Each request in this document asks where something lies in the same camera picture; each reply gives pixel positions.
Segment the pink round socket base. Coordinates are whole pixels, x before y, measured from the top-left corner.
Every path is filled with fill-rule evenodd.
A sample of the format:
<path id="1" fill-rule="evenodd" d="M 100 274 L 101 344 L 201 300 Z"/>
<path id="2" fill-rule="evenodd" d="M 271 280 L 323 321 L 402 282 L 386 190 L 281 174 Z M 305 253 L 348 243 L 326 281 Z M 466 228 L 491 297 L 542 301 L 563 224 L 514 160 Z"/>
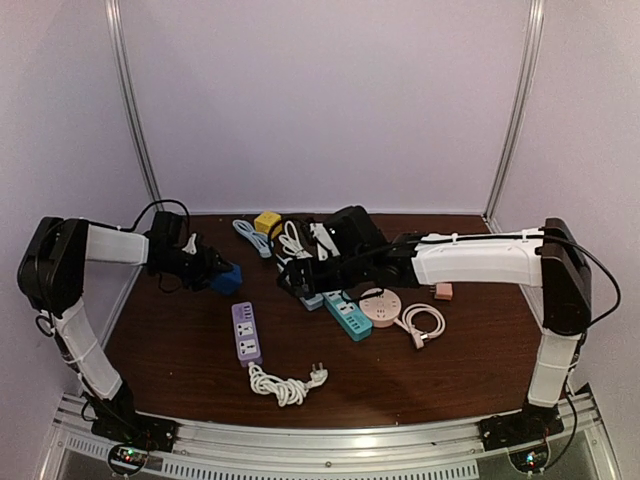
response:
<path id="1" fill-rule="evenodd" d="M 400 297 L 387 289 L 372 288 L 365 291 L 358 301 L 358 306 L 377 329 L 391 327 L 399 319 L 402 311 Z"/>

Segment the dark blue cube adapter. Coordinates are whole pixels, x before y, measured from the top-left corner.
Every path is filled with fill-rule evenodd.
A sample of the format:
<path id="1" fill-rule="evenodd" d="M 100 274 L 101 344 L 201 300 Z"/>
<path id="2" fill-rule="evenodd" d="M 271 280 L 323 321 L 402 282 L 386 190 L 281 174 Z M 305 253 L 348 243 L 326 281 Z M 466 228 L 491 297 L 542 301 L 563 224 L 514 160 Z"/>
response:
<path id="1" fill-rule="evenodd" d="M 224 296 L 233 295 L 243 284 L 242 271 L 239 265 L 233 264 L 232 269 L 216 275 L 210 281 L 210 288 Z"/>

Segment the small peach plug adapter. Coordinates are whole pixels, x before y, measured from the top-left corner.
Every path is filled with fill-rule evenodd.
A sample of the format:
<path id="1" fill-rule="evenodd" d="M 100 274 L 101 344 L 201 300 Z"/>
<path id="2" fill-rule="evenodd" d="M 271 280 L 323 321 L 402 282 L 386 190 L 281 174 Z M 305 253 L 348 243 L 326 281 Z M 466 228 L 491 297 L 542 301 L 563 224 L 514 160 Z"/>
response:
<path id="1" fill-rule="evenodd" d="M 454 296 L 452 283 L 437 283 L 430 287 L 433 299 L 436 301 L 450 302 Z"/>

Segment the yellow cube adapter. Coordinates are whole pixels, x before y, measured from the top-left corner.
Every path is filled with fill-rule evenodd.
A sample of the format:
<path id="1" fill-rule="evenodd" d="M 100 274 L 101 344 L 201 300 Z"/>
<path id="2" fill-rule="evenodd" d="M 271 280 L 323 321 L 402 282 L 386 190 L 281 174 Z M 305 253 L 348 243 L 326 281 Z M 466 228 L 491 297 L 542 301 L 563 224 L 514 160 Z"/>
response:
<path id="1" fill-rule="evenodd" d="M 258 233 L 277 236 L 282 231 L 282 216 L 273 211 L 263 211 L 254 218 L 253 224 Z"/>

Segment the purple power strip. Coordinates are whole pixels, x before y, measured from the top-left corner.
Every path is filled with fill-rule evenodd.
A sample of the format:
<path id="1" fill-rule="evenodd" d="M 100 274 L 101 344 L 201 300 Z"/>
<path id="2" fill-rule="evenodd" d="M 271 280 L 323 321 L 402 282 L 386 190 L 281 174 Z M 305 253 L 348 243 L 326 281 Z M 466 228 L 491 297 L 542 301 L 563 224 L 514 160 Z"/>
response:
<path id="1" fill-rule="evenodd" d="M 250 302 L 231 306 L 237 358 L 243 367 L 263 362 L 253 305 Z"/>

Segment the teal power strip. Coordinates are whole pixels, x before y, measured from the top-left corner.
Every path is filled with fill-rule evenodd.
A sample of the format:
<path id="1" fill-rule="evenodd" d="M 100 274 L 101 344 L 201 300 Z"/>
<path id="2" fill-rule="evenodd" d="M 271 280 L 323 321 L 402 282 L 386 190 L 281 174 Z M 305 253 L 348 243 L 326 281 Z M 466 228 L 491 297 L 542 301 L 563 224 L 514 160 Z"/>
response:
<path id="1" fill-rule="evenodd" d="M 322 296 L 325 307 L 352 341 L 362 341 L 372 334 L 371 320 L 346 292 L 338 290 Z"/>

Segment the grey-blue power strip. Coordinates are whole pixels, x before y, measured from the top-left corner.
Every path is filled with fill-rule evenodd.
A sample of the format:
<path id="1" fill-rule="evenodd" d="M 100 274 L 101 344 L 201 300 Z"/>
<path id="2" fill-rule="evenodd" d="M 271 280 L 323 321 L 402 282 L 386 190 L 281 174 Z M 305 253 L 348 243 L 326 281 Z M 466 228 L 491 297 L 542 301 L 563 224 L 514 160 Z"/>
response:
<path id="1" fill-rule="evenodd" d="M 312 312 L 318 310 L 324 306 L 324 297 L 321 294 L 316 294 L 310 298 L 298 295 L 293 287 L 287 282 L 283 281 L 280 287 L 290 296 L 297 299 L 307 311 Z"/>

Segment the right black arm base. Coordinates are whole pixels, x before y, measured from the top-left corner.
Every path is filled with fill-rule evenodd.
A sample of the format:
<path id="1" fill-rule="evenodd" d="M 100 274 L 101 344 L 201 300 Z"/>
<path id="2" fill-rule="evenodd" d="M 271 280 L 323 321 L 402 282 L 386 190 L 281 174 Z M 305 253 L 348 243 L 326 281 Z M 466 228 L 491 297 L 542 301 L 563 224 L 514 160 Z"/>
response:
<path id="1" fill-rule="evenodd" d="M 493 415 L 478 422 L 485 451 L 515 447 L 530 442 L 542 442 L 549 435 L 562 433 L 558 404 L 541 407 L 528 400 L 519 411 Z"/>

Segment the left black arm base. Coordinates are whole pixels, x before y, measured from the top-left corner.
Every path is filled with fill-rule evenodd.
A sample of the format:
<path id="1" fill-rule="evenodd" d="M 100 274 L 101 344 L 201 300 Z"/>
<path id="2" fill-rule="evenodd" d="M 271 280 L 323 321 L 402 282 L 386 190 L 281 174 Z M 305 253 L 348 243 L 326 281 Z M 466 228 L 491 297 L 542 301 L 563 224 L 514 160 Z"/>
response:
<path id="1" fill-rule="evenodd" d="M 91 421 L 94 435 L 138 449 L 172 451 L 178 430 L 177 422 L 138 413 L 127 382 L 121 385 L 112 399 L 101 399 L 93 391 L 85 391 L 83 397 L 94 412 Z"/>

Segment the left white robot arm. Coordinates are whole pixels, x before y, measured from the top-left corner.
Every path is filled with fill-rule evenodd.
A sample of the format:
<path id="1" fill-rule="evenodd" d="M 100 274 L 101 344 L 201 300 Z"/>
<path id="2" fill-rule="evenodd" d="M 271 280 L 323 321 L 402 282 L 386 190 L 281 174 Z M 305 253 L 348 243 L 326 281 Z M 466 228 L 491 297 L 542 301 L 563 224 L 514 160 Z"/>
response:
<path id="1" fill-rule="evenodd" d="M 233 271 L 201 234 L 186 231 L 186 217 L 168 211 L 154 215 L 148 231 L 102 226 L 83 218 L 47 216 L 40 220 L 17 272 L 20 291 L 58 343 L 64 361 L 88 393 L 111 401 L 124 381 L 108 360 L 84 302 L 90 262 L 142 267 L 152 275 L 173 276 L 198 292 Z"/>

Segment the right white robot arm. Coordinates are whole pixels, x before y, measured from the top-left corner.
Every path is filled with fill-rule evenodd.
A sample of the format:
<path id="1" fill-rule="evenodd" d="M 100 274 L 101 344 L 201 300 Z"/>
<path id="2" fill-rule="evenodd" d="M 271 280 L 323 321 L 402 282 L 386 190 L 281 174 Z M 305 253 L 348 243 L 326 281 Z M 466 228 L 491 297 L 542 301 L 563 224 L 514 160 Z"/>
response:
<path id="1" fill-rule="evenodd" d="M 591 269 L 566 224 L 502 234 L 403 234 L 389 241 L 367 214 L 340 212 L 320 225 L 328 252 L 294 258 L 277 277 L 294 297 L 349 290 L 419 288 L 440 283 L 504 283 L 543 291 L 542 339 L 526 403 L 513 419 L 519 440 L 535 440 L 551 424 L 591 312 Z"/>

